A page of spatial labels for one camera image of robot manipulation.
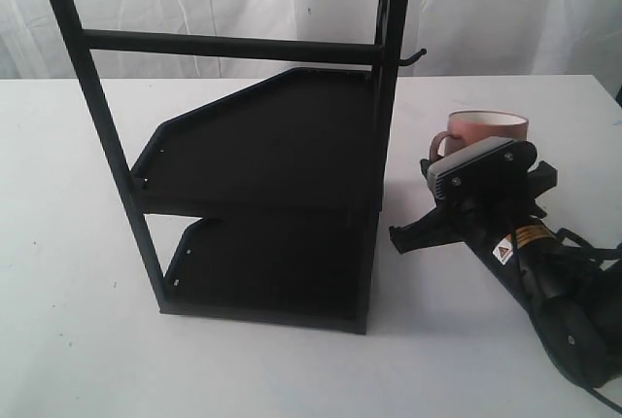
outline white table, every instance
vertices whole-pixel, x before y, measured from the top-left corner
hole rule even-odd
[[[105,81],[130,163],[165,119],[252,80]],[[462,244],[399,256],[449,112],[532,121],[553,227],[622,240],[622,109],[589,76],[400,79],[367,336],[160,315],[76,81],[0,82],[0,416],[611,416],[550,364]],[[188,219],[149,218],[163,263]],[[607,385],[622,401],[622,381]]]

